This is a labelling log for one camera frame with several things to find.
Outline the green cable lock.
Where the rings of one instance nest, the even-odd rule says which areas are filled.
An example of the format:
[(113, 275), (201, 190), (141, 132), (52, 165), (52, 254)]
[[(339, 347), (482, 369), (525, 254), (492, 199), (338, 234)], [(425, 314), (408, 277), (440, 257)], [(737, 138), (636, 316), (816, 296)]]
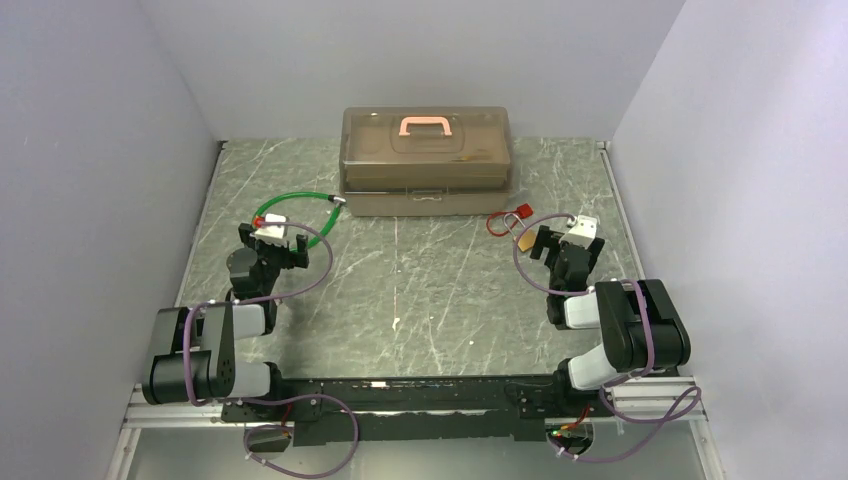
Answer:
[(315, 190), (273, 194), (257, 205), (248, 223), (254, 225), (257, 216), (268, 213), (286, 216), (287, 233), (306, 235), (310, 251), (324, 240), (336, 247), (335, 240), (344, 232), (343, 224), (350, 218), (346, 200), (339, 194)]

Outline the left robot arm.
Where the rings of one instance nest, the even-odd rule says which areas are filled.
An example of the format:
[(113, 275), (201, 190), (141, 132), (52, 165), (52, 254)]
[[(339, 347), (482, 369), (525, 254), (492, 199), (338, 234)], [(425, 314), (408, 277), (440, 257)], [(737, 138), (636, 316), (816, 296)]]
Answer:
[(151, 405), (247, 397), (248, 407), (264, 420), (279, 417), (286, 390), (271, 362), (236, 359), (236, 342), (273, 332), (277, 302), (269, 297), (283, 270), (309, 266), (308, 238), (286, 239), (287, 218), (267, 214), (238, 227), (242, 246), (226, 259), (230, 292), (222, 302), (172, 307), (157, 312), (142, 393)]

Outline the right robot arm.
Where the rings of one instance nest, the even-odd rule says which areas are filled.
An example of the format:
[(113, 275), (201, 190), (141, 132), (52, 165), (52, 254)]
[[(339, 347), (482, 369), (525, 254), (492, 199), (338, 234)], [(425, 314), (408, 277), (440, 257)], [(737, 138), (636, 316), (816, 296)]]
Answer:
[(551, 388), (557, 411), (574, 415), (590, 390), (631, 374), (675, 369), (691, 356), (691, 341), (664, 283), (658, 279), (607, 280), (589, 285), (605, 240), (541, 226), (530, 251), (549, 270), (548, 321), (559, 330), (597, 330), (600, 344), (557, 368)]

